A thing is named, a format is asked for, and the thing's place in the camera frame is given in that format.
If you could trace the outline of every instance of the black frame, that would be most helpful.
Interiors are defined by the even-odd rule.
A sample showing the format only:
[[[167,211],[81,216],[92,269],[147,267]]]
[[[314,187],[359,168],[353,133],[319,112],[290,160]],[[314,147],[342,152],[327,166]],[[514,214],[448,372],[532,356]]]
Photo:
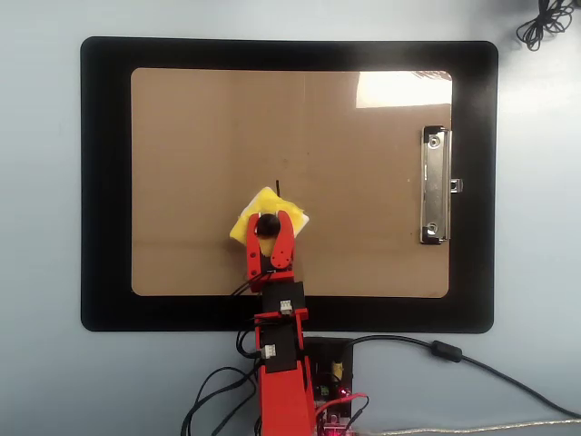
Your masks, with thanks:
[[[237,330],[257,299],[131,289],[131,74],[139,67],[445,70],[453,77],[449,291],[307,297],[311,331],[485,332],[493,322],[497,49],[488,42],[282,42],[91,37],[81,47],[81,319],[91,331]]]

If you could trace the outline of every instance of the white connector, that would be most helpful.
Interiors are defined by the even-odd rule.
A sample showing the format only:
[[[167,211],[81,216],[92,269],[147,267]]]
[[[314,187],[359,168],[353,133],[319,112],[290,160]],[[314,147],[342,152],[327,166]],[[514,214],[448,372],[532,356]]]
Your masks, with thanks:
[[[269,359],[276,356],[276,345],[264,345],[262,349],[262,359]]]
[[[291,303],[291,300],[282,300],[281,301],[281,313],[283,315],[290,315],[290,314],[292,314],[292,303]]]

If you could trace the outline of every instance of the black coiled cable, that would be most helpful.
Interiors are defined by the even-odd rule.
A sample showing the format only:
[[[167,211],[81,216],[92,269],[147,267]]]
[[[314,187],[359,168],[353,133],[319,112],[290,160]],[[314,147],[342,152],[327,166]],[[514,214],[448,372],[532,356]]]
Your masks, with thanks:
[[[517,29],[518,40],[535,52],[541,46],[545,31],[550,34],[562,34],[573,21],[574,1],[538,0],[538,16],[527,21]]]

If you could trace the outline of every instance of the black cable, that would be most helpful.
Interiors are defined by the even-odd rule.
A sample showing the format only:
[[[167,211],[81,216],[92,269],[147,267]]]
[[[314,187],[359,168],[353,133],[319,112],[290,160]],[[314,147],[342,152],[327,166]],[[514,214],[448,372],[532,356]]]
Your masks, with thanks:
[[[527,48],[535,52],[541,46],[541,41],[545,37],[545,32],[550,34],[561,34],[571,25],[573,21],[573,0],[538,0],[538,16],[527,21],[517,29],[518,40],[525,44]]]
[[[371,334],[369,336],[362,336],[360,338],[354,339],[352,341],[347,342],[343,347],[343,355],[345,351],[354,345],[357,345],[361,342],[368,342],[368,341],[397,341],[397,342],[408,342],[413,343],[415,345],[421,345],[422,347],[430,348],[429,343],[420,341],[419,339],[408,338],[407,336],[399,336],[397,334]]]
[[[240,404],[238,404],[234,409],[231,410],[230,413],[228,413],[226,415],[226,417],[222,420],[222,422],[220,422],[220,424],[218,424],[218,427],[216,427],[214,429],[214,431],[212,432],[212,436],[216,436],[218,433],[220,433],[220,431],[228,423],[228,421],[231,419],[231,417],[234,416],[236,414],[236,412],[244,406],[244,404],[246,404],[248,401],[250,401],[254,395],[256,395],[256,384],[254,384],[254,381],[252,381],[252,379],[248,379],[248,381],[250,383],[252,383],[252,388],[253,388],[252,393],[248,397],[246,397],[244,400],[242,400],[240,402]]]
[[[574,411],[569,411],[569,410],[567,410],[567,409],[559,406],[558,404],[553,403],[547,397],[541,395],[540,393],[538,393],[534,389],[529,388],[525,384],[521,383],[518,380],[513,379],[512,377],[510,377],[510,376],[508,376],[508,375],[500,372],[499,370],[495,370],[494,368],[492,368],[491,366],[486,365],[485,363],[479,362],[476,359],[472,359],[471,357],[468,357],[468,356],[463,356],[462,357],[462,360],[463,361],[466,361],[466,362],[469,362],[469,363],[472,363],[473,365],[476,365],[478,368],[481,368],[481,369],[483,369],[485,371],[490,372],[491,374],[496,375],[497,377],[501,378],[505,382],[509,382],[509,383],[513,384],[514,386],[517,386],[519,389],[525,391],[529,395],[532,395],[537,400],[543,402],[545,405],[547,405],[551,409],[555,409],[556,411],[560,411],[564,415],[570,416],[571,418],[581,419],[581,414],[580,413],[575,413]]]
[[[244,293],[244,291],[246,291],[248,288],[251,287],[251,285],[256,282],[257,280],[261,279],[262,277],[264,277],[266,274],[268,274],[269,272],[261,272],[258,275],[255,275],[254,277],[248,279],[246,282],[244,282],[243,284],[241,284],[239,287],[237,287],[231,294],[231,297],[235,297],[238,295],[242,295]]]
[[[363,406],[361,406],[361,408],[358,411],[356,411],[353,416],[351,416],[351,419],[349,420],[349,422],[347,422],[345,430],[343,431],[344,434],[346,434],[347,430],[351,428],[353,422],[355,422],[355,420],[357,420],[358,417],[361,416],[361,414],[363,413],[367,406],[369,406],[369,397],[366,398],[365,404],[363,404]]]
[[[242,372],[241,370],[239,370],[238,368],[232,368],[232,367],[223,367],[223,368],[219,368],[218,370],[215,370],[214,372],[212,372],[207,378],[206,380],[204,380],[202,387],[200,388],[200,390],[198,391],[198,395],[196,397],[196,401],[193,404],[192,408],[186,413],[185,418],[183,419],[182,422],[182,430],[180,432],[181,436],[192,436],[192,417],[193,414],[195,412],[197,412],[206,402],[208,402],[209,400],[211,400],[213,397],[215,397],[216,395],[219,395],[221,393],[227,392],[227,391],[232,391],[236,388],[241,387],[245,382],[247,382],[251,376],[254,374],[254,372],[256,371],[257,367],[261,365],[261,362],[259,362],[257,365],[255,365],[255,367],[253,367],[251,369],[250,372]],[[206,383],[208,382],[208,380],[216,373],[221,372],[221,371],[235,371],[238,372],[240,374],[242,374],[242,377],[238,380],[235,381],[234,383],[229,384],[228,386],[224,386],[223,388],[219,389],[218,391],[214,391],[208,395],[206,395],[205,397],[203,397],[202,399],[200,399],[200,396],[202,395],[202,389],[203,387],[206,385]],[[252,385],[254,386],[254,390],[256,389],[256,385],[254,384],[253,381],[251,381]],[[243,406],[249,399],[245,399],[239,406],[237,406],[235,408],[235,410],[233,411],[233,413],[235,413],[241,406]],[[229,413],[229,415],[227,416],[227,420],[226,422],[231,418],[231,416],[233,416],[233,413]]]
[[[210,373],[210,375],[208,375],[208,377],[206,377],[206,379],[203,381],[202,386],[200,386],[200,389],[198,390],[198,395],[196,395],[196,400],[193,403],[193,407],[196,407],[196,405],[198,404],[198,402],[200,401],[200,397],[202,396],[202,391],[203,388],[206,386],[206,384],[210,381],[210,379],[217,374],[218,372],[222,372],[222,371],[234,371],[239,373],[242,376],[245,376],[246,374],[244,372],[242,372],[241,370],[239,370],[238,368],[233,368],[231,366],[224,366],[222,368],[218,368],[217,370],[213,371]],[[190,420],[187,423],[187,431],[188,431],[188,436],[192,436],[192,416],[190,417]]]
[[[259,321],[257,321],[256,323],[254,323],[252,325],[252,327],[248,330],[240,330],[238,331],[238,333],[236,334],[236,351],[242,356],[245,357],[246,359],[258,359],[261,357],[261,352],[260,351],[255,351],[255,352],[247,352],[246,350],[244,350],[244,338],[246,338],[246,336],[253,332],[257,326],[264,326],[264,325],[281,325],[287,322],[293,322],[294,319],[290,318],[290,319],[260,319]]]
[[[472,359],[468,356],[463,355],[462,350],[460,350],[458,347],[455,347],[453,345],[449,345],[449,344],[444,343],[444,342],[434,341],[433,343],[428,343],[428,342],[420,341],[418,339],[409,338],[407,336],[398,336],[395,334],[373,334],[370,336],[362,336],[360,338],[354,339],[353,341],[347,342],[344,346],[343,353],[345,352],[345,350],[347,348],[352,347],[353,345],[355,345],[357,343],[367,342],[367,341],[398,341],[398,342],[412,343],[414,345],[428,348],[431,351],[431,353],[436,357],[440,357],[442,359],[446,359],[446,360],[451,361],[451,362],[463,362],[464,361],[464,362],[472,363],[473,365],[477,366],[478,368],[485,370],[487,372],[490,372],[491,374],[496,375],[498,378],[504,380],[505,382],[509,382],[512,385],[518,387],[520,390],[525,391],[526,393],[533,396],[537,400],[543,402],[546,406],[550,407],[551,409],[553,409],[555,411],[560,411],[561,413],[563,413],[567,416],[570,416],[571,418],[581,419],[581,414],[576,413],[574,411],[570,411],[568,409],[565,409],[564,407],[561,407],[561,406],[555,404],[554,402],[552,402],[551,400],[549,400],[545,396],[541,395],[540,393],[538,393],[534,389],[526,386],[525,384],[521,383],[520,381],[517,381],[517,380],[513,379],[512,377],[507,376],[506,374],[500,372],[499,370],[495,370],[494,368],[486,365],[485,363],[479,362],[476,359]]]
[[[261,430],[262,430],[262,417],[259,416],[258,420],[254,422],[254,436],[261,436]]]

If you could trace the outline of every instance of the red wire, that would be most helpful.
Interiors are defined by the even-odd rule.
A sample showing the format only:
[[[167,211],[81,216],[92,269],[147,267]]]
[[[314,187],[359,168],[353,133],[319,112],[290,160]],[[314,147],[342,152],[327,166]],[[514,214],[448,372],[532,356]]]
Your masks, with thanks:
[[[343,402],[352,402],[356,398],[369,398],[369,395],[367,393],[360,392],[360,393],[354,393],[352,395],[348,395],[347,397],[338,398],[337,400],[331,400],[329,402],[326,402],[325,404],[323,404],[322,406],[320,406],[317,409],[317,411],[315,411],[315,418],[317,416],[319,416],[319,414],[321,412],[323,412],[326,409],[328,409],[330,406],[334,406],[335,404],[342,404]]]

